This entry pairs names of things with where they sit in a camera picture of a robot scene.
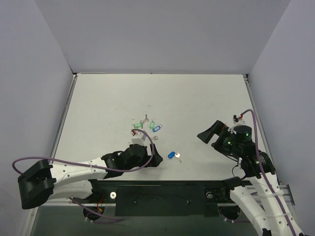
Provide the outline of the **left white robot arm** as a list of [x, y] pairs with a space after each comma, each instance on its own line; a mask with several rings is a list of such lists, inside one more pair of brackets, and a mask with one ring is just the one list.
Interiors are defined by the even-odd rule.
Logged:
[[22, 209], [39, 207], [51, 199], [79, 198], [97, 202], [101, 189], [91, 180], [119, 177], [147, 167], [158, 167], [163, 158], [156, 146], [131, 144], [124, 151], [115, 151], [81, 163], [36, 157], [37, 162], [18, 177]]

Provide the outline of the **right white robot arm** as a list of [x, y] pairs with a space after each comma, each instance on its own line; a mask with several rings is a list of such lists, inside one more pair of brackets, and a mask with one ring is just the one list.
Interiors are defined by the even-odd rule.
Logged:
[[217, 120], [197, 137], [208, 144], [214, 135], [218, 139], [211, 146], [227, 157], [235, 157], [245, 178], [253, 185], [258, 203], [239, 177], [225, 179], [220, 196], [234, 202], [248, 218], [260, 236], [302, 236], [280, 189], [276, 170], [269, 156], [257, 148], [252, 140], [256, 131], [245, 125], [241, 118], [232, 127]]

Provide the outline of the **solid blue key tag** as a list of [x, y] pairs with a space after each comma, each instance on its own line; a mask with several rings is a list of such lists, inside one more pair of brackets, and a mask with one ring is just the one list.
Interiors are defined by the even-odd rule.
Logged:
[[168, 154], [168, 158], [169, 158], [169, 159], [172, 159], [172, 158], [175, 156], [175, 153], [176, 153], [176, 152], [174, 152], [174, 151], [170, 152], [170, 153]]

